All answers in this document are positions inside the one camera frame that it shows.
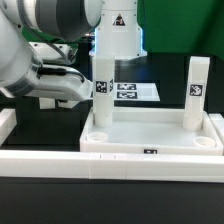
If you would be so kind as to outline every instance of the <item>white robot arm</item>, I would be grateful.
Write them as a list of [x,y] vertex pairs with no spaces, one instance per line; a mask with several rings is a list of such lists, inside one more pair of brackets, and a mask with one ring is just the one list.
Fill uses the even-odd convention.
[[75,69],[44,65],[21,33],[26,26],[74,41],[97,25],[101,7],[102,0],[0,0],[1,92],[7,97],[87,99],[92,83]]

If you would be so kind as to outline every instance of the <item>green panel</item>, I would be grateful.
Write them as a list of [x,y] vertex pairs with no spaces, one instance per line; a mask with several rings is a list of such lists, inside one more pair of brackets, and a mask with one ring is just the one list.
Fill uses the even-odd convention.
[[145,7],[144,0],[138,0],[138,24],[144,28],[145,22]]
[[[41,36],[43,36],[46,40],[52,40],[53,37],[47,35],[47,34],[43,34],[43,33],[39,33]],[[34,36],[32,33],[30,33],[28,30],[23,29],[23,35],[24,37],[28,40],[28,41],[33,41],[33,42],[39,42],[39,38],[37,38],[36,36]]]
[[148,52],[214,54],[224,58],[223,0],[139,0]]

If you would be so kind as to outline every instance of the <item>white platform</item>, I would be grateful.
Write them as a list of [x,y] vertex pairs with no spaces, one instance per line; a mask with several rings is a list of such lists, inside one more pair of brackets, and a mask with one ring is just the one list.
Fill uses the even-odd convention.
[[[113,125],[99,128],[90,111],[80,138],[82,152],[147,153],[176,155],[222,155],[223,144],[209,117],[204,113],[203,128],[198,132],[183,129],[184,110],[115,107]],[[91,133],[102,133],[107,141],[91,141]],[[198,136],[209,137],[215,147],[195,146]]]
[[[16,124],[15,113],[14,110],[5,112],[2,124],[8,123],[0,129],[9,134]],[[219,114],[210,115],[210,118],[224,140],[224,119]],[[224,183],[224,157],[1,149],[0,176]]]

